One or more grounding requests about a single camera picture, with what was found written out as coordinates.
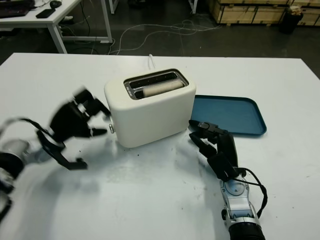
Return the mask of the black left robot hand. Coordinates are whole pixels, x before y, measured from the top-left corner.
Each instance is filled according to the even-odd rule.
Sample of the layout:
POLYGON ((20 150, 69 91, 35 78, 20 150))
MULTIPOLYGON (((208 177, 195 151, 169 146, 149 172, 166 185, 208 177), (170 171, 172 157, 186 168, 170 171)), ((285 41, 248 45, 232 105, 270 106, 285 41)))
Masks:
POLYGON ((50 129, 56 142, 64 142, 70 138, 91 138, 107 133, 105 128, 91 128, 88 125, 91 117, 102 112, 110 117, 110 110, 86 89, 73 96, 73 100, 63 104, 54 114, 50 129))

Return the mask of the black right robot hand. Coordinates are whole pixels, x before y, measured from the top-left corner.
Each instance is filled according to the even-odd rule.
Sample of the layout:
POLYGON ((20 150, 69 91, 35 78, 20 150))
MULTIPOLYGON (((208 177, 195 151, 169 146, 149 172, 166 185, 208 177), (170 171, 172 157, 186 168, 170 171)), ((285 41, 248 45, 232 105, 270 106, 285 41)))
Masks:
POLYGON ((202 155, 209 158, 223 153, 232 167, 239 166, 234 137, 229 131, 210 122, 192 119, 188 122, 194 130, 189 137, 202 155))

